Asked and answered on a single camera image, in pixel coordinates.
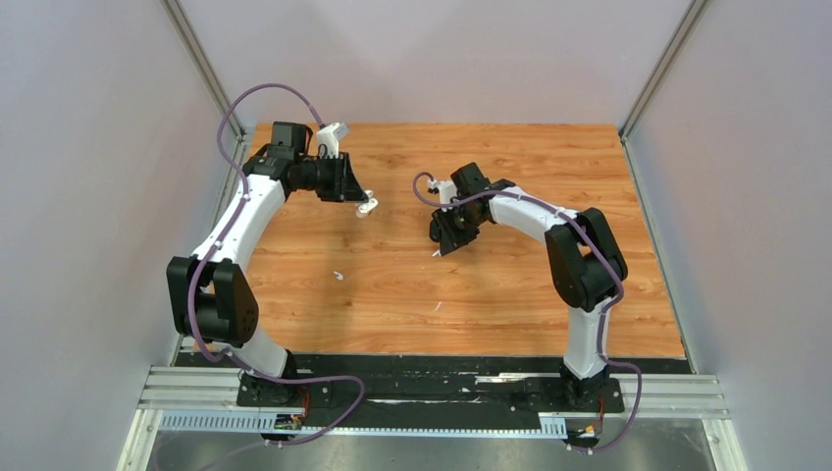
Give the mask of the white earbud charging case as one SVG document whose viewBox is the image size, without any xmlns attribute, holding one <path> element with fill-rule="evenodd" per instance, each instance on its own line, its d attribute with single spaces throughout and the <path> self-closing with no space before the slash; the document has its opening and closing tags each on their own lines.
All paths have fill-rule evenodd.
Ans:
<svg viewBox="0 0 832 471">
<path fill-rule="evenodd" d="M 364 200 L 355 204 L 355 214 L 359 219 L 368 217 L 379 205 L 373 190 L 366 189 L 364 193 Z"/>
</svg>

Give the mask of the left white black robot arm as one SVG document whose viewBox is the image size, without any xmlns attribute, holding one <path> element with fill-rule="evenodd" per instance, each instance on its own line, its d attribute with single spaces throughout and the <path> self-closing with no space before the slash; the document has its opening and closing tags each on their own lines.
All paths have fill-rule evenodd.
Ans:
<svg viewBox="0 0 832 471">
<path fill-rule="evenodd" d="M 175 256 L 166 269 L 173 322 L 198 348 L 217 345 L 208 358 L 233 360 L 246 375 L 263 381 L 263 393 L 277 405 L 299 396 L 293 355 L 259 325 L 259 306 L 245 277 L 251 256 L 272 218 L 297 191 L 321 201 L 354 206 L 359 218 L 378 206 L 361 186 L 348 153 L 340 148 L 345 123 L 312 131 L 308 126 L 275 122 L 272 137 L 243 165 L 236 202 L 188 256 Z"/>
</svg>

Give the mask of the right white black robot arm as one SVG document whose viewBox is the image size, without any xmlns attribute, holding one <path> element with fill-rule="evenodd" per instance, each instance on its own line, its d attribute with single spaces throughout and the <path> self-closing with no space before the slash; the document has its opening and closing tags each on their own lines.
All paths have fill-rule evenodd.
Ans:
<svg viewBox="0 0 832 471">
<path fill-rule="evenodd" d="M 590 406 L 608 377 L 608 317 L 628 276 L 603 213 L 544 202 L 508 180 L 492 182 L 475 163 L 447 180 L 429 177 L 427 190 L 439 198 L 429 237 L 441 256 L 475 240 L 485 223 L 517 230 L 545 246 L 552 284 L 568 311 L 560 395 L 573 409 Z"/>
</svg>

